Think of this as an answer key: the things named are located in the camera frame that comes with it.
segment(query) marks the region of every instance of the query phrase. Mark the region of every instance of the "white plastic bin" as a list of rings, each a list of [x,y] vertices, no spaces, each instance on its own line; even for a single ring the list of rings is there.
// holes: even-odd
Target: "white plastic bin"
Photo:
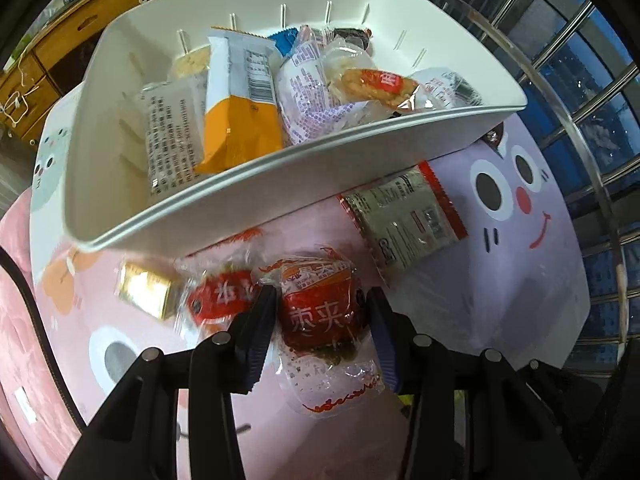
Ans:
[[[305,23],[368,27],[372,57],[409,75],[457,71],[484,105],[426,112],[344,130],[211,176],[149,206],[146,176],[131,171],[121,103],[167,77],[212,26],[268,35]],[[249,227],[420,160],[460,150],[527,104],[494,56],[428,0],[151,0],[103,32],[85,76],[66,167],[64,223],[84,251],[121,248],[183,256]]]

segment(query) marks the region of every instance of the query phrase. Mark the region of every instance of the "wooden drawer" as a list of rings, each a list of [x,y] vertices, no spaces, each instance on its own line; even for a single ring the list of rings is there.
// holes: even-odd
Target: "wooden drawer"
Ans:
[[[18,64],[16,63],[7,78],[2,81],[0,86],[0,104],[4,106],[6,100],[13,94],[15,91],[20,91],[23,94],[26,94],[29,90],[33,88],[37,81],[39,81],[42,76],[44,76],[44,71],[36,59],[31,55],[27,54],[24,56],[22,61],[20,62],[20,69],[24,76],[20,75],[20,70],[18,70]]]
[[[138,4],[138,0],[83,0],[77,10],[38,42],[36,56],[44,68],[51,69],[76,46]]]
[[[14,126],[11,119],[5,118],[6,120],[4,123],[7,124],[7,126],[9,126],[19,137],[23,137],[27,133],[28,129],[38,121],[43,113],[46,110],[49,110],[53,103],[60,98],[58,91],[53,88],[53,85],[48,78],[43,77],[38,81],[37,85],[38,89],[25,97],[27,104],[29,105],[29,109],[20,122]],[[17,110],[14,105],[7,108],[7,113],[14,119],[19,118],[24,111],[24,103],[22,102],[22,99],[20,99],[20,104],[21,107]]]
[[[26,143],[34,152],[38,151],[40,136],[44,130],[44,121],[49,115],[49,112],[50,109],[44,112],[34,125],[27,130],[27,133],[24,134],[24,137],[22,138],[22,142]]]

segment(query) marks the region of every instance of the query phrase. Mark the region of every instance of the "cartoon smile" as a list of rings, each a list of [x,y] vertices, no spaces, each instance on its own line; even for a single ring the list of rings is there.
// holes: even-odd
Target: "cartoon smile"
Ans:
[[[544,211],[542,212],[542,214],[545,216],[545,223],[542,224],[542,231],[540,231],[540,236],[531,243],[529,249],[535,249],[536,247],[538,247],[542,243],[542,239],[545,237],[546,223],[551,220],[551,215],[545,213]]]

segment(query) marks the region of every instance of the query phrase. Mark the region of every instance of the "purple cartoon character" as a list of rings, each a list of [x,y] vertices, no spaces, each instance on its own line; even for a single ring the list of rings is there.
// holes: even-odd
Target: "purple cartoon character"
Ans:
[[[511,116],[430,164],[469,236],[409,269],[391,305],[449,349],[496,348],[516,369],[533,358],[561,366],[589,293],[566,205],[526,127]]]

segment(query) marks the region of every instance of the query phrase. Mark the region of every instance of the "red cartoon nose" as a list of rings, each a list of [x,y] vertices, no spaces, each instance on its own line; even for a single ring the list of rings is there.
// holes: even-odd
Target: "red cartoon nose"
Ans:
[[[516,200],[525,215],[531,213],[531,199],[522,186],[516,189]]]

